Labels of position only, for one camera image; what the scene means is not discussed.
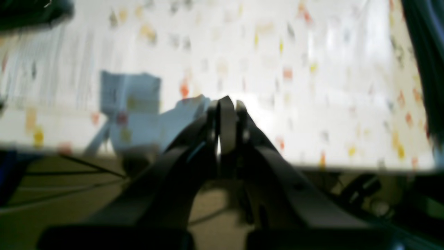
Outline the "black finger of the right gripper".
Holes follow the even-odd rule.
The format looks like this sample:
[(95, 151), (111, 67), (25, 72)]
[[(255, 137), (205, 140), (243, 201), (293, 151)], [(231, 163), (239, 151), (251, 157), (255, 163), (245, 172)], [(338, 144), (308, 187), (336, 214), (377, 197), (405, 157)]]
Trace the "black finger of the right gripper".
[(220, 177), (241, 180), (255, 230), (248, 250), (391, 250), (393, 235), (352, 215), (295, 170), (245, 106), (220, 100)]

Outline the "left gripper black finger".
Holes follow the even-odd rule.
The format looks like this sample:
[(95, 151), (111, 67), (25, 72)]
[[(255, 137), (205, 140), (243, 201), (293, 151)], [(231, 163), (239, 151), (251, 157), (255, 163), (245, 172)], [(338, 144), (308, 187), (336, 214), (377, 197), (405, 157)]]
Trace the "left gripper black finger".
[(157, 161), (85, 222), (47, 229), (40, 250), (194, 250), (193, 200), (217, 175), (218, 101), (188, 125)]

